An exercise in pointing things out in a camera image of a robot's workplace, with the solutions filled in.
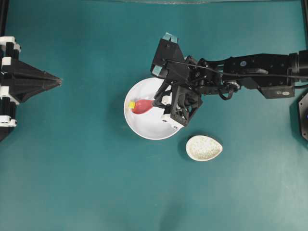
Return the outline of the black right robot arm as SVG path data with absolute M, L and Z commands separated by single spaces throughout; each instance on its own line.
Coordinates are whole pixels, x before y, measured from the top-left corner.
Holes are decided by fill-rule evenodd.
M 245 87 L 258 90 L 266 99 L 293 97 L 296 89 L 307 88 L 296 83 L 308 79 L 308 52 L 255 54 L 220 61 L 159 53 L 151 71 L 163 80 L 152 105 L 187 126 L 202 106 L 204 95 L 218 95 L 227 101 Z

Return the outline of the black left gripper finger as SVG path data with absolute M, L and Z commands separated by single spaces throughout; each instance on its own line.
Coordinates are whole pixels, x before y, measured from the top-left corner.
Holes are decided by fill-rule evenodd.
M 5 80 L 4 102 L 20 104 L 29 98 L 60 86 L 61 80 Z
M 60 78 L 53 76 L 46 71 L 36 69 L 18 59 L 4 59 L 4 72 L 21 77 L 61 82 Z

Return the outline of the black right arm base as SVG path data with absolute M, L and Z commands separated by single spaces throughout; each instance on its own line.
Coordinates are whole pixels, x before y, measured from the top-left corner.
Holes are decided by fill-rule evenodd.
M 292 136 L 308 145 L 308 89 L 302 90 L 289 107 Z

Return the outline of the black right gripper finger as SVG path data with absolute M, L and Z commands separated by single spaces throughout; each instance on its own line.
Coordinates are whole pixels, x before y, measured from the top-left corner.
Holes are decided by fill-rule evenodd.
M 153 107 L 158 107 L 160 109 L 164 110 L 164 113 L 170 113 L 171 111 L 171 96 L 170 95 L 164 95 L 159 96 L 152 102 Z
M 171 102 L 172 102 L 172 82 L 164 80 L 154 96 L 153 104 L 171 104 Z

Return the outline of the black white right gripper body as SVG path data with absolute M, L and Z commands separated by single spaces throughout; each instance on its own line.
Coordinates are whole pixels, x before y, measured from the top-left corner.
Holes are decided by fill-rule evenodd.
M 168 104 L 165 105 L 161 120 L 169 123 L 172 128 L 186 127 L 203 103 L 201 94 L 179 85 L 171 87 L 167 99 Z

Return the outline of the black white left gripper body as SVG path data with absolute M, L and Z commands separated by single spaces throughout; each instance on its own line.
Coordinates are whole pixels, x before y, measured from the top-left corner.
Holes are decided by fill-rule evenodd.
M 15 37 L 0 38 L 0 140 L 3 141 L 17 126 L 16 108 L 21 99 L 16 92 L 16 76 L 5 71 L 6 66 L 19 59 L 20 45 Z

